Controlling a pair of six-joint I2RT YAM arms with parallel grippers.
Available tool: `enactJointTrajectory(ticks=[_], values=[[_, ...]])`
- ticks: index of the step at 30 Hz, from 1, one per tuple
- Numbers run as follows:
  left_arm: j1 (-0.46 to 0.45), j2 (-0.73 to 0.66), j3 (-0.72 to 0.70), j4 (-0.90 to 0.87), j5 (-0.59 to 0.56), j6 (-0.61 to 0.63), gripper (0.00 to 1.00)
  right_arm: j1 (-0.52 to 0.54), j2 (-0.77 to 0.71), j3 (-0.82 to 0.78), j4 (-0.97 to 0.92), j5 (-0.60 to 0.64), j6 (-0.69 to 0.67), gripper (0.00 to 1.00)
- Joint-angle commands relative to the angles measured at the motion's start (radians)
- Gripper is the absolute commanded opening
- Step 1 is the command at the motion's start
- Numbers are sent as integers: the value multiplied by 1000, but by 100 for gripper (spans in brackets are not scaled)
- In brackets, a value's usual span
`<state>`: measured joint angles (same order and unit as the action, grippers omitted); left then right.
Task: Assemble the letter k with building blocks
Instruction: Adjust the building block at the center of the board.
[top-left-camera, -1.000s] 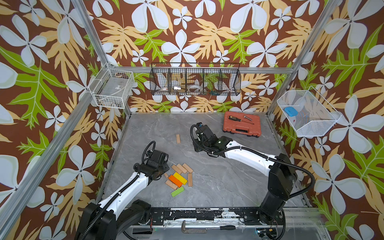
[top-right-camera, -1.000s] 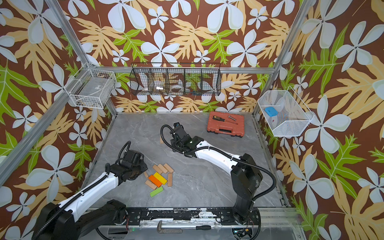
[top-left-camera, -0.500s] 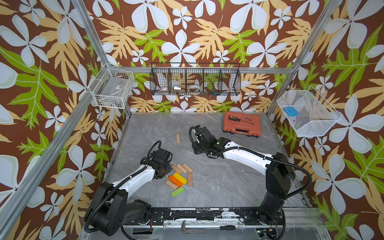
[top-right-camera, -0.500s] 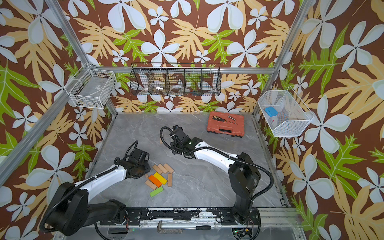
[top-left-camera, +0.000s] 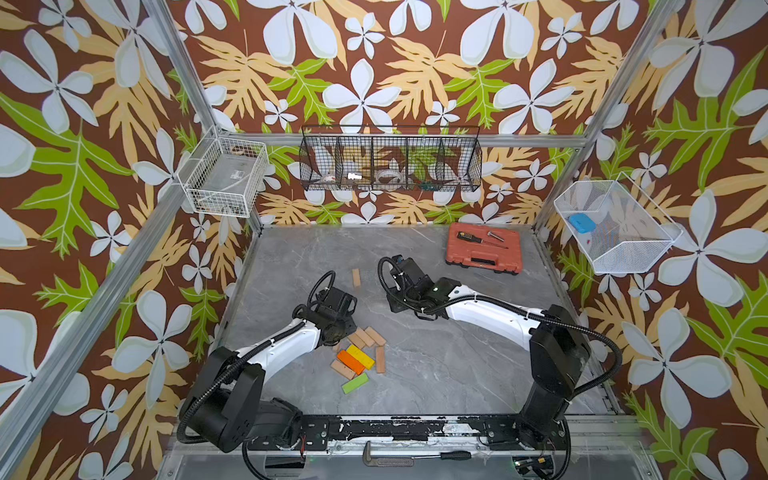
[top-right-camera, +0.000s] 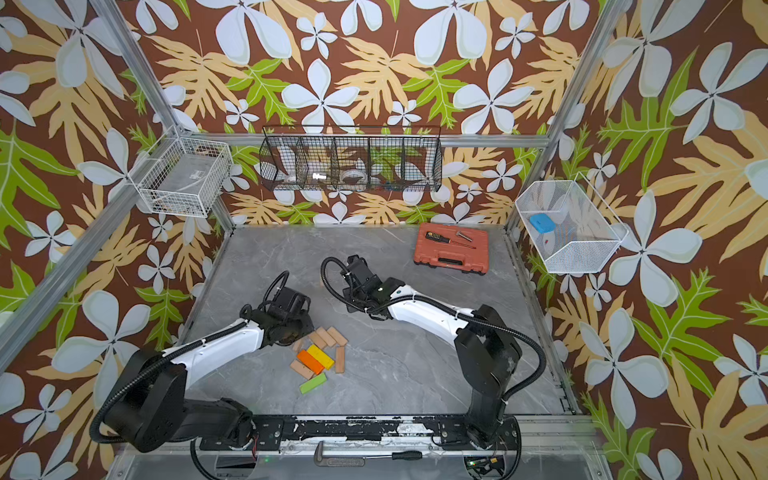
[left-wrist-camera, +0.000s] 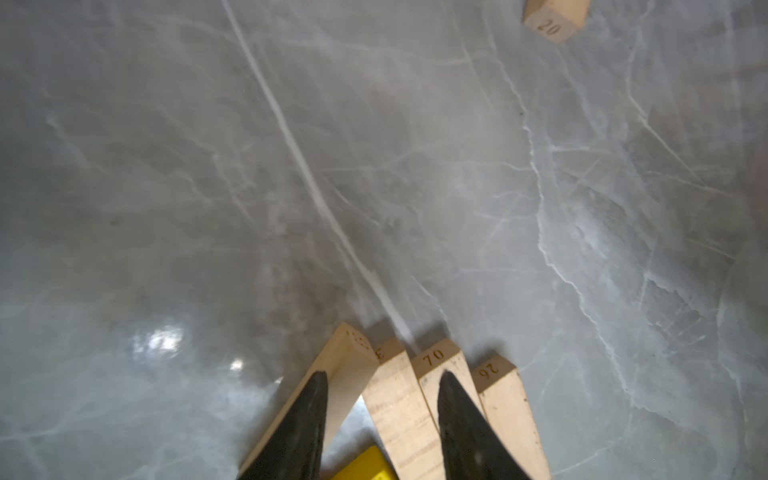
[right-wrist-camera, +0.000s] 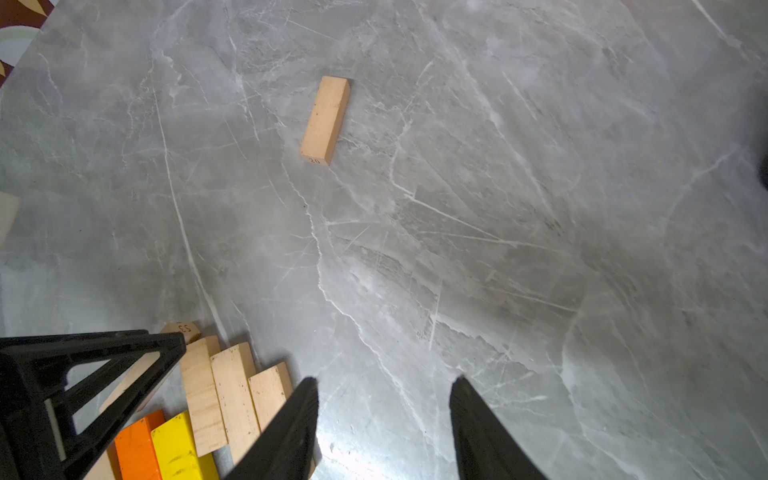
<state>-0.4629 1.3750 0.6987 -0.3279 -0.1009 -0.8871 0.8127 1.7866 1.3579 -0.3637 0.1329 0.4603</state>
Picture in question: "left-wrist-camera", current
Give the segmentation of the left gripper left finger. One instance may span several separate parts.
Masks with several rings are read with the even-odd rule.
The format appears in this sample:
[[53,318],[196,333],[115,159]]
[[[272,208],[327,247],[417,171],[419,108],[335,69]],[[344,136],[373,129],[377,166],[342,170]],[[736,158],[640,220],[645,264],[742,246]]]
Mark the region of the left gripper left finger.
[[318,479],[327,406],[327,374],[316,371],[238,479]]

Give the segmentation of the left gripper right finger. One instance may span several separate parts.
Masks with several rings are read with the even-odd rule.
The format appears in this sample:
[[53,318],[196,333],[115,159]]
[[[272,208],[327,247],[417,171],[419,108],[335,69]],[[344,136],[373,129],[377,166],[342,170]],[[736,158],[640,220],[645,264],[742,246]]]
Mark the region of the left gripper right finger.
[[440,377],[437,406],[448,480],[530,479],[450,371]]

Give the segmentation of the wooden block number 70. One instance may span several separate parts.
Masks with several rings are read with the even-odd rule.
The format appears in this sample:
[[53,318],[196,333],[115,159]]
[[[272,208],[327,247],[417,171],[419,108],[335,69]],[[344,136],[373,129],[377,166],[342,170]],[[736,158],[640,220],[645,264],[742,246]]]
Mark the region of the wooden block number 70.
[[436,428],[439,383],[445,371],[456,376],[481,415],[485,416],[464,353],[451,339],[444,338],[417,354],[411,364]]

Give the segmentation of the wooden block number 20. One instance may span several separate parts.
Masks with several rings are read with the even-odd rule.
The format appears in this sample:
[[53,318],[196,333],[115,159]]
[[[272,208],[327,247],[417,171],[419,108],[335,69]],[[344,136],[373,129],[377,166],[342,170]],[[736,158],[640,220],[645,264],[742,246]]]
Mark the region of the wooden block number 20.
[[523,24],[544,38],[563,43],[586,24],[590,0],[527,0]]

